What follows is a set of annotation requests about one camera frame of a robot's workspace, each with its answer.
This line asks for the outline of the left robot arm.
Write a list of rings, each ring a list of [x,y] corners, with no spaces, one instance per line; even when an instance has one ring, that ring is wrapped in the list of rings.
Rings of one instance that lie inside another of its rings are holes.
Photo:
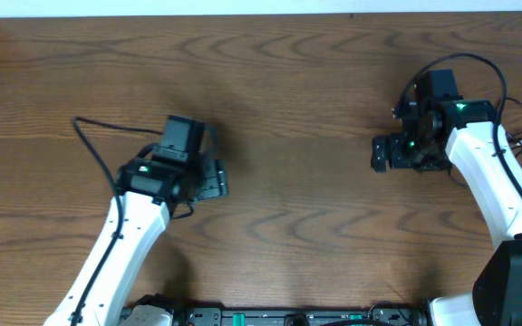
[[[197,202],[228,194],[227,172],[216,129],[204,122],[168,117],[159,141],[144,146],[112,174],[100,167],[112,192],[102,230],[82,269],[48,325],[162,325],[178,315],[156,303],[125,302],[147,254],[175,219],[178,206],[193,215]]]

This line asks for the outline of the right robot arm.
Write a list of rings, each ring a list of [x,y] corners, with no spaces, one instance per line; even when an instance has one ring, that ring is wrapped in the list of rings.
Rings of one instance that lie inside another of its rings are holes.
[[[522,168],[488,100],[466,100],[450,70],[413,80],[395,112],[402,130],[372,140],[371,166],[456,168],[483,215],[495,252],[470,292],[429,300],[415,325],[522,325]]]

